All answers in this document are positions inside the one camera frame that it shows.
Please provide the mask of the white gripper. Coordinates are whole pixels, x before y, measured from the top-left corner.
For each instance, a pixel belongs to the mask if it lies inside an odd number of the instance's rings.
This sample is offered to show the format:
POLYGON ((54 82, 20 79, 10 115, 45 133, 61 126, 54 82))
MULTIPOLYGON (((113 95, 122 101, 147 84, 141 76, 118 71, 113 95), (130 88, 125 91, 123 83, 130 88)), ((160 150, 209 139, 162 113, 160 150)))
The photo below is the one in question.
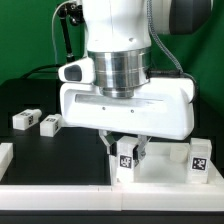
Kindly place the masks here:
POLYGON ((60 106, 67 127, 99 129, 109 155, 116 154, 112 132, 137 134, 134 164, 144 159, 151 136, 182 140, 194 128, 194 83, 189 78, 154 77, 134 89, 131 98, 103 96, 89 58, 58 70, 63 82, 60 106))

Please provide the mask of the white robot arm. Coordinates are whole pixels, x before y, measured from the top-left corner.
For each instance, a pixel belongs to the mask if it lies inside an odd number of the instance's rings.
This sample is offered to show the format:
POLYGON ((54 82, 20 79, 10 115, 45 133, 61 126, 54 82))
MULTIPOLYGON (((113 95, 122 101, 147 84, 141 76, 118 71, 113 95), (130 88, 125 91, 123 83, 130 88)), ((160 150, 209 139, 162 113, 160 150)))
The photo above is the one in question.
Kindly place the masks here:
POLYGON ((137 135, 135 161, 152 137, 185 139, 196 82, 182 68, 152 69, 151 47, 162 34, 195 32, 212 7, 213 0, 82 0, 85 56, 59 70, 65 125, 98 130, 112 154, 114 133, 137 135))

